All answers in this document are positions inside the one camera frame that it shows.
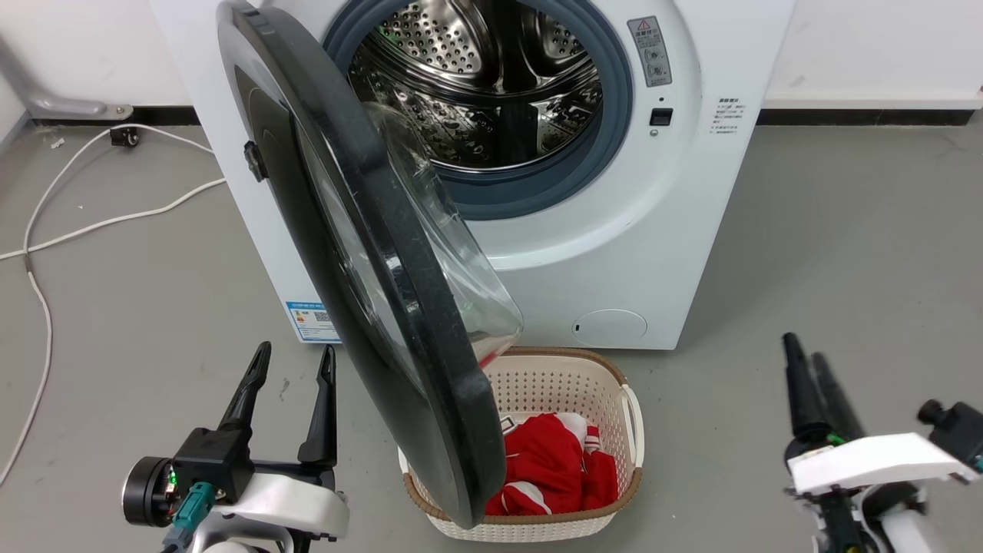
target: warning label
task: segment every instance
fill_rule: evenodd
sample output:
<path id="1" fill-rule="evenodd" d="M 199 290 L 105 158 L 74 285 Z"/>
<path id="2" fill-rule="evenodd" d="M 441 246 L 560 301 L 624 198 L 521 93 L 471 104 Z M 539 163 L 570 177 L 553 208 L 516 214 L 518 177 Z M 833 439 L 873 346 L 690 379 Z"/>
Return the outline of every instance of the warning label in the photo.
<path id="1" fill-rule="evenodd" d="M 740 120 L 744 118 L 746 106 L 740 98 L 720 98 L 714 118 L 710 122 L 710 134 L 735 135 Z"/>
<path id="2" fill-rule="evenodd" d="M 341 342 L 324 304 L 288 301 L 287 311 L 301 341 Z"/>
<path id="3" fill-rule="evenodd" d="M 660 87 L 671 83 L 672 71 L 669 69 L 669 58 L 655 16 L 631 20 L 628 22 L 628 28 L 635 39 L 638 57 L 642 60 L 645 85 Z"/>

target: laundry basket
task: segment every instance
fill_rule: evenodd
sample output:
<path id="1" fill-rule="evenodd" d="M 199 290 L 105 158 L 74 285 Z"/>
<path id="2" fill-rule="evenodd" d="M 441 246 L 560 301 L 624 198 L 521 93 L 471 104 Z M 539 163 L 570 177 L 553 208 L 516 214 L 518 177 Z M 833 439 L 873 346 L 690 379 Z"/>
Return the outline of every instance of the laundry basket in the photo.
<path id="1" fill-rule="evenodd" d="M 528 517 L 485 517 L 470 530 L 455 524 L 432 503 L 402 452 L 399 465 L 410 498 L 444 534 L 457 539 L 502 543 L 555 541 L 600 531 L 635 495 L 642 482 L 645 430 L 635 393 L 614 365 L 580 349 L 513 348 L 485 369 L 502 417 L 516 422 L 540 413 L 575 412 L 597 425 L 602 451 L 614 457 L 618 499 L 578 513 Z"/>

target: concrete floor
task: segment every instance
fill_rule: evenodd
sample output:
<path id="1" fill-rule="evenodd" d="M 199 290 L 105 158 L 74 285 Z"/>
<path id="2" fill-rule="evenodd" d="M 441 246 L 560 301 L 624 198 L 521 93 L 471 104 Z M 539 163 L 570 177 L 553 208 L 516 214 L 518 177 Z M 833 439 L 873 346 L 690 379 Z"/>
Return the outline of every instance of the concrete floor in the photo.
<path id="1" fill-rule="evenodd" d="M 0 154 L 0 253 L 19 248 L 44 187 L 93 133 L 28 131 Z M 66 144 L 50 149 L 57 138 Z M 218 174 L 207 155 L 156 136 L 131 152 L 101 145 L 44 211 L 34 242 L 163 206 Z M 566 550 L 811 551 L 811 520 L 781 493 L 785 331 L 829 354 L 871 432 L 919 428 L 914 413 L 929 398 L 983 407 L 981 175 L 979 117 L 952 129 L 758 129 L 680 348 L 607 354 L 642 403 L 645 480 L 608 529 Z M 193 427 L 213 426 L 264 339 L 273 361 L 253 454 L 294 458 L 318 350 L 296 342 L 228 190 L 33 257 L 54 317 L 54 366 L 0 489 L 0 551 L 158 551 L 162 530 L 124 523 L 122 481 L 140 457 L 170 455 Z M 23 265 L 0 262 L 4 459 L 43 353 Z M 501 549 L 430 526 L 344 354 L 339 372 L 337 474 L 351 531 L 315 550 Z M 978 550 L 983 488 L 932 491 L 950 548 Z"/>

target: round cover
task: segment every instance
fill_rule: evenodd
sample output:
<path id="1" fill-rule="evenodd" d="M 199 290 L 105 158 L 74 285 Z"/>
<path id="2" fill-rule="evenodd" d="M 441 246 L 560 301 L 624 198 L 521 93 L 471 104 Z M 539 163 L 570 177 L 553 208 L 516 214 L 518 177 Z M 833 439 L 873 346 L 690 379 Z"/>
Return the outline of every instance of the round cover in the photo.
<path id="1" fill-rule="evenodd" d="M 481 365 L 518 336 L 518 309 L 411 128 L 363 106 L 303 26 L 228 2 L 218 37 L 247 162 L 396 443 L 440 507 L 473 527 L 505 475 Z"/>

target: cable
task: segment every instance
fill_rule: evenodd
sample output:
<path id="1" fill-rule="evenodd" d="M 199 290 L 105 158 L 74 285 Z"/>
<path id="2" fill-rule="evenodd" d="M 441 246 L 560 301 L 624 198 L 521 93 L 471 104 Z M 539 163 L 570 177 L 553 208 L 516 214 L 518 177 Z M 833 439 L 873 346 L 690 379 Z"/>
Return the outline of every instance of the cable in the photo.
<path id="1" fill-rule="evenodd" d="M 24 247 L 23 247 L 23 249 L 21 249 L 19 251 L 16 251 L 16 252 L 10 252 L 10 253 L 7 253 L 7 254 L 0 255 L 0 261 L 3 261 L 5 259 L 15 258 L 15 257 L 22 256 L 22 255 L 25 256 L 24 257 L 24 265 L 25 265 L 25 269 L 28 272 L 28 280 L 30 280 L 30 286 L 31 286 L 31 288 L 33 288 L 34 294 L 37 295 L 37 299 L 38 299 L 38 301 L 41 302 L 41 307 L 44 309 L 44 325 L 47 328 L 47 339 L 45 341 L 45 346 L 44 346 L 44 370 L 41 372 L 41 382 L 37 386 L 37 393 L 34 395 L 34 402 L 30 406 L 30 412 L 28 413 L 28 420 L 25 422 L 24 428 L 21 429 L 21 435 L 17 439 L 17 444 L 14 446 L 14 451 L 11 453 L 10 458 L 7 460 L 7 465 L 4 467 L 3 472 L 0 473 L 0 487 L 2 487 L 3 484 L 4 484 L 4 482 L 7 480 L 7 476 L 10 474 L 11 469 L 14 468 L 14 463 L 17 461 L 17 457 L 21 454 L 21 449 L 24 447 L 24 442 L 28 438 L 28 433 L 30 432 L 30 427 L 33 425 L 34 419 L 37 416 L 37 408 L 41 404 L 41 396 L 44 395 L 44 389 L 47 387 L 47 384 L 48 384 L 48 376 L 50 376 L 50 374 L 51 374 L 51 349 L 52 349 L 51 345 L 52 345 L 52 338 L 53 338 L 53 334 L 54 334 L 53 328 L 51 326 L 51 310 L 48 307 L 47 300 L 44 299 L 44 294 L 41 293 L 41 288 L 37 285 L 37 280 L 34 278 L 34 270 L 33 270 L 33 267 L 32 267 L 32 265 L 30 263 L 30 256 L 29 256 L 29 254 L 32 253 L 32 252 L 36 252 L 38 250 L 43 250 L 45 248 L 49 248 L 51 246 L 54 246 L 55 244 L 60 244 L 60 243 L 62 243 L 64 241 L 66 241 L 66 240 L 71 240 L 72 238 L 76 238 L 78 236 L 82 236 L 83 234 L 87 234 L 87 233 L 92 232 L 92 231 L 94 231 L 94 230 L 96 230 L 98 228 L 102 228 L 102 227 L 108 226 L 110 224 L 115 224 L 117 222 L 122 222 L 122 221 L 125 221 L 125 220 L 132 220 L 132 219 L 135 219 L 135 218 L 141 218 L 141 217 L 145 217 L 145 216 L 159 215 L 159 214 L 167 213 L 167 212 L 173 210 L 174 208 L 180 206 L 181 204 L 187 202 L 188 200 L 194 198 L 197 194 L 200 194 L 201 192 L 204 192 L 205 190 L 207 190 L 209 188 L 212 188 L 214 186 L 217 186 L 217 185 L 222 184 L 223 182 L 225 182 L 225 179 L 213 180 L 211 182 L 207 182 L 205 184 L 202 184 L 202 186 L 196 188 L 195 190 L 192 190 L 191 192 L 185 194 L 181 198 L 177 199 L 176 201 L 172 202 L 171 204 L 169 204 L 169 205 L 167 205 L 167 206 L 165 206 L 163 208 L 160 208 L 160 209 L 157 209 L 157 210 L 150 210 L 148 212 L 141 212 L 141 213 L 138 213 L 138 214 L 123 215 L 123 216 L 114 217 L 114 218 L 111 218 L 111 219 L 107 219 L 107 220 L 105 220 L 103 222 L 98 222 L 96 224 L 93 224 L 93 225 L 87 226 L 85 228 L 76 230 L 75 232 L 70 232 L 69 234 L 66 234 L 64 236 L 59 236 L 58 238 L 55 238 L 54 240 L 48 240 L 47 242 L 44 242 L 43 244 L 38 244 L 36 246 L 29 246 L 30 232 L 33 230 L 34 223 L 37 220 L 37 216 L 40 214 L 41 209 L 44 207 L 44 203 L 47 201 L 48 196 L 51 195 L 51 191 L 54 190 L 55 185 L 58 184 L 58 181 L 61 180 L 61 177 L 65 174 L 66 171 L 68 171 L 69 167 L 72 166 L 72 163 L 74 163 L 76 161 L 76 159 L 78 159 L 79 156 L 82 155 L 82 152 L 84 152 L 85 150 L 87 150 L 88 147 L 90 147 L 93 144 L 95 144 L 95 142 L 98 141 L 100 138 L 108 135 L 110 131 L 113 131 L 113 130 L 116 130 L 116 129 L 126 129 L 126 128 L 145 129 L 145 130 L 148 130 L 148 131 L 157 133 L 157 134 L 164 135 L 165 137 L 172 138 L 172 139 L 177 140 L 179 142 L 183 142 L 185 144 L 194 146 L 195 148 L 198 148 L 198 149 L 200 149 L 200 150 L 202 150 L 204 152 L 208 152 L 209 154 L 214 154 L 214 152 L 212 150 L 210 150 L 209 148 L 206 148 L 205 146 L 202 146 L 201 144 L 199 144 L 199 143 L 197 143 L 195 141 L 186 139 L 184 137 L 179 137 L 177 135 L 173 135 L 173 134 L 168 133 L 166 131 L 161 131 L 160 129 L 155 129 L 153 127 L 148 127 L 146 125 L 140 125 L 140 124 L 136 124 L 136 123 L 128 123 L 128 124 L 125 124 L 125 125 L 117 125 L 117 126 L 112 127 L 110 129 L 106 129 L 105 131 L 102 131 L 101 133 L 95 135 L 95 137 L 93 137 L 92 140 L 88 141 L 85 146 L 82 146 L 82 148 L 78 152 L 76 152 L 75 155 L 73 155 L 71 159 L 69 159 L 68 163 L 65 164 L 65 166 L 62 168 L 62 170 L 58 172 L 58 175 L 55 176 L 54 180 L 51 181 L 51 184 L 48 185 L 47 190 L 44 191 L 44 194 L 41 196 L 40 201 L 37 203 L 37 207 L 34 208 L 34 213 L 31 214 L 31 216 L 30 216 L 30 220 L 28 221 L 28 227 L 24 230 Z"/>
<path id="2" fill-rule="evenodd" d="M 64 236 L 59 236 L 59 237 L 57 237 L 57 238 L 55 238 L 53 240 L 48 240 L 47 242 L 44 242 L 44 243 L 41 243 L 41 244 L 37 244 L 36 246 L 30 246 L 30 248 L 28 248 L 28 252 L 29 253 L 34 253 L 34 252 L 41 251 L 41 250 L 43 250 L 45 248 L 50 248 L 51 246 L 54 246 L 56 244 L 61 244 L 62 242 L 66 241 L 66 240 L 71 240 L 72 238 L 78 238 L 79 236 L 82 236 L 83 234 L 89 234 L 90 232 L 92 232 L 94 230 L 97 230 L 97 229 L 102 228 L 104 226 L 109 226 L 110 224 L 116 224 L 117 222 L 123 222 L 125 220 L 133 220 L 135 218 L 142 218 L 142 217 L 151 216 L 151 215 L 165 214 L 165 213 L 173 210 L 174 208 L 177 208 L 181 204 L 184 204 L 188 200 L 191 200 L 192 198 L 194 198 L 198 194 L 204 192 L 205 190 L 208 190 L 209 188 L 214 188 L 215 186 L 218 186 L 219 184 L 224 184 L 224 183 L 225 183 L 225 179 L 224 178 L 220 178 L 220 179 L 217 179 L 217 180 L 206 182 L 206 183 L 202 184 L 202 186 L 196 188 L 195 190 L 192 190 L 188 194 L 185 194 L 184 196 L 178 198 L 177 200 L 175 200 L 174 202 L 168 204 L 167 206 L 164 206 L 163 208 L 159 208 L 159 209 L 156 209 L 156 210 L 150 210 L 148 212 L 140 212 L 138 214 L 122 215 L 122 216 L 113 217 L 113 218 L 104 220 L 102 222 L 98 222 L 96 224 L 91 224 L 91 225 L 89 225 L 89 226 L 87 226 L 85 228 L 80 228 L 79 230 L 76 230 L 75 232 L 70 232 L 68 234 L 65 234 Z M 18 250 L 16 252 L 9 252 L 9 253 L 0 255 L 0 261 L 3 261 L 5 259 L 15 258 L 15 257 L 18 257 L 18 256 L 23 256 L 23 255 L 24 255 L 24 250 Z"/>
<path id="3" fill-rule="evenodd" d="M 867 496 L 869 496 L 874 491 L 880 489 L 881 487 L 882 487 L 881 485 L 867 486 L 867 488 L 865 488 L 862 492 L 860 492 L 860 497 L 854 503 L 857 506 L 857 511 L 860 512 L 860 525 L 863 526 L 864 531 L 866 531 L 867 535 L 869 535 L 870 538 L 874 541 L 874 545 L 877 546 L 877 550 L 891 551 L 885 546 L 884 540 L 881 539 L 881 536 L 879 536 L 877 532 L 875 532 L 870 527 L 870 524 L 867 522 L 867 518 L 863 516 L 863 502 L 867 501 Z"/>

